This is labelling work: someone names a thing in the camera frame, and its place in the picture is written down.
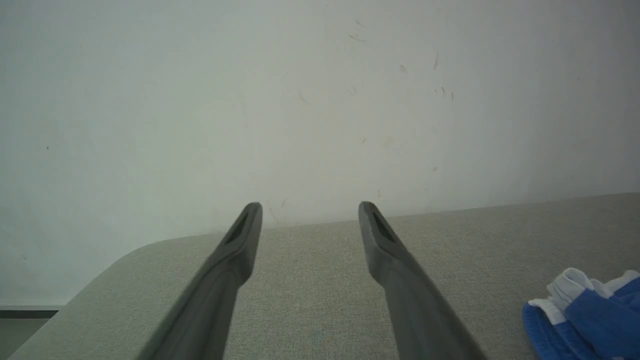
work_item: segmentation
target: sofa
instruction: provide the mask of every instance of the sofa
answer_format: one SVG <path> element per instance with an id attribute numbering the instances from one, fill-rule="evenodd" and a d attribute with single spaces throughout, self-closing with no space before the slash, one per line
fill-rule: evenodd
<path id="1" fill-rule="evenodd" d="M 536 358 L 522 306 L 565 268 L 597 279 L 640 268 L 640 193 L 387 219 L 489 359 Z M 123 256 L 10 359 L 136 359 L 223 235 Z M 356 221 L 262 231 L 225 359 L 397 358 Z"/>

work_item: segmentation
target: floor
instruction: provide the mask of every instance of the floor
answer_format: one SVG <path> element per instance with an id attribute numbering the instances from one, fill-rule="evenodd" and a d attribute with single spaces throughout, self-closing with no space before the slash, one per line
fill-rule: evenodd
<path id="1" fill-rule="evenodd" d="M 0 319 L 0 360 L 8 359 L 49 319 Z"/>

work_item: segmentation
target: blue fabric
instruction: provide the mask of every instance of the blue fabric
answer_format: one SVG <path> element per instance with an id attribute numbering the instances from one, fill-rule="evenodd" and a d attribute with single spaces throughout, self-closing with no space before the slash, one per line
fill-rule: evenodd
<path id="1" fill-rule="evenodd" d="M 522 308 L 525 331 L 541 360 L 640 359 L 640 277 L 608 299 L 585 288 L 567 300 L 564 311 L 557 306 L 564 296 L 559 302 L 536 300 Z"/>

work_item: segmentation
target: blue and white cloth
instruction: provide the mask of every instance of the blue and white cloth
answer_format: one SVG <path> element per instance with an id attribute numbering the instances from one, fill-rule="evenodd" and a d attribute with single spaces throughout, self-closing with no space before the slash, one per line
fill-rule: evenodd
<path id="1" fill-rule="evenodd" d="M 640 359 L 640 273 L 606 284 L 574 268 L 528 301 L 522 321 L 541 360 Z"/>

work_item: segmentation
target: garment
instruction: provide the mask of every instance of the garment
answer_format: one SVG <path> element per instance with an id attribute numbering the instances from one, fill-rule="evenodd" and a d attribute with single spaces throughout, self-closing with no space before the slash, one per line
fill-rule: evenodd
<path id="1" fill-rule="evenodd" d="M 640 273 L 627 270 L 603 284 L 568 268 L 547 290 L 551 296 L 522 309 L 542 360 L 640 359 Z"/>

